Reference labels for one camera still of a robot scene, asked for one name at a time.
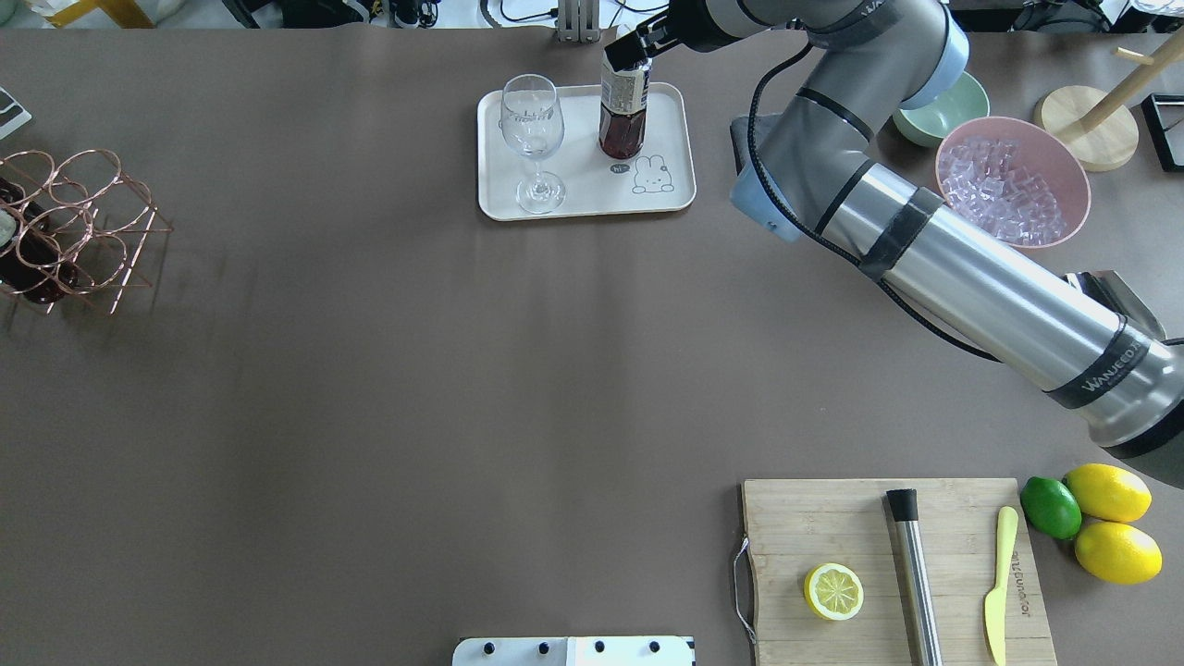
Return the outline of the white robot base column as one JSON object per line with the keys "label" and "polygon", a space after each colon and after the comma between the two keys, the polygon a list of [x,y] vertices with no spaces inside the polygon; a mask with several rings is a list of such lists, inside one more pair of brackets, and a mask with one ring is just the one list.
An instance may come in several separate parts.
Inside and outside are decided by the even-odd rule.
{"label": "white robot base column", "polygon": [[470,638],[452,665],[695,665],[694,639],[677,635]]}

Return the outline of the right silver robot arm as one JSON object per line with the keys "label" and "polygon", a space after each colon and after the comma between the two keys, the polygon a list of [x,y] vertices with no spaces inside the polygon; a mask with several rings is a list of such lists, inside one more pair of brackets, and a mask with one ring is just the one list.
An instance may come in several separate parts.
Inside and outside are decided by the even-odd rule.
{"label": "right silver robot arm", "polygon": [[673,1],[609,43],[606,58],[626,70],[680,43],[710,52],[791,20],[823,56],[751,161],[770,201],[1081,416],[1109,455],[1180,487],[1180,348],[867,155],[892,113],[924,105],[963,71],[942,4]]}

